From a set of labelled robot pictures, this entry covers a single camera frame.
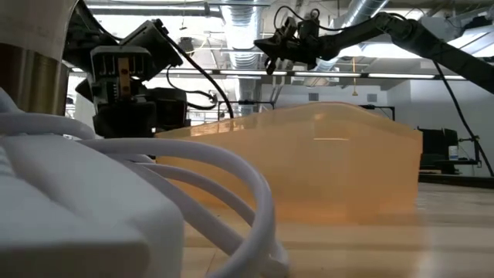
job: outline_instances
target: translucent plastic container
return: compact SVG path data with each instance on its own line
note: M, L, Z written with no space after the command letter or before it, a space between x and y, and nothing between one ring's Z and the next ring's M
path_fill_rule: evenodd
M421 133L347 103L278 109L158 137L213 144L244 157L268 180L279 221L362 222L414 208ZM177 158L158 162L201 173L252 204L247 188L223 170ZM208 206L225 206L180 186Z

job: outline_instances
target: white coiled cable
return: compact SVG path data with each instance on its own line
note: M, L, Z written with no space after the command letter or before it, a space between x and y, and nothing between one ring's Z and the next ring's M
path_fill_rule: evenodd
M268 183L238 155L219 147L189 141L157 138L96 140L93 130L77 120L19 112L7 109L7 112L0 113L0 134L67 134L78 137L82 139L78 142L125 164L175 202L187 222L231 256L223 268L208 277L248 277L261 272L263 276L277 278L288 274L287 253L275 239L274 204ZM255 214L237 195L206 177L181 168L152 164L153 161L142 154L187 158L234 174L252 191ZM250 224L250 233L242 241L238 233L165 178L187 182L218 197Z

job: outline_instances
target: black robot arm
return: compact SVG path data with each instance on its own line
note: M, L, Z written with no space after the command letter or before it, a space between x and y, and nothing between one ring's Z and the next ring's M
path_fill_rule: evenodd
M312 25L310 33L313 35L295 38L295 31L300 33L302 25ZM329 60L342 49L388 34L396 46L431 59L494 94L494 66L443 42L416 20L380 12L372 19L335 35L314 36L318 34L315 28L319 26L312 21L297 26L289 18L272 38L256 40L254 44L269 57L267 72L272 73L276 68L277 59L307 63L311 70L316 65L316 58Z

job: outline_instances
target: black equipment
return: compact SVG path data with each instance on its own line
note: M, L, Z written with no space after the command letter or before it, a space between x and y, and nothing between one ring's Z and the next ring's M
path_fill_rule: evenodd
M107 138L153 137L154 131L190 124L186 120L186 93L190 92L175 87L149 90L142 84L183 63L175 49L183 50L167 34L158 19L146 21L123 39L117 38L98 23L84 1L78 2L63 59L89 73L76 91L96 108L93 123L97 134ZM199 93L213 104L205 109L213 109L216 96Z
M342 49L388 34L393 44L426 59L431 59L490 93L494 93L494 66L441 41L422 24L395 14L377 13L373 18L344 29L335 35L319 36L319 19L307 19L298 24L289 17L273 37L258 39L254 44L269 58L266 72L272 74L277 59L289 59L307 64L311 70L316 59L330 60Z

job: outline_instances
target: wooden table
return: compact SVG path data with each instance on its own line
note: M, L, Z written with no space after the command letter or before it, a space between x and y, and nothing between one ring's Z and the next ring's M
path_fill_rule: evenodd
M494 191L422 184L416 203L415 214L382 215L370 225L279 223L290 277L494 277ZM215 213L249 231L233 212ZM186 228L182 277L204 277L227 258Z

